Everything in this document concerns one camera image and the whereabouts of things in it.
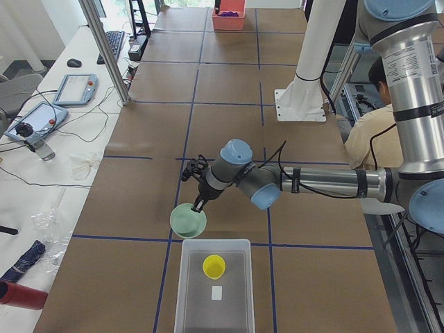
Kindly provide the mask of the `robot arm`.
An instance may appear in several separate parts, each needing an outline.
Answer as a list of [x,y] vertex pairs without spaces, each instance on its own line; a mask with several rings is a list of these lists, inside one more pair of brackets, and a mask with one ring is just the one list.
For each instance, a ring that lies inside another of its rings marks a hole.
[[345,142],[345,170],[256,165],[249,145],[230,140],[213,162],[191,161],[197,179],[191,206],[200,212],[230,185],[259,209],[284,191],[339,199],[373,198],[407,211],[423,228],[443,232],[443,91],[432,33],[433,1],[359,1],[355,37],[379,53],[369,80],[384,106],[362,116]]

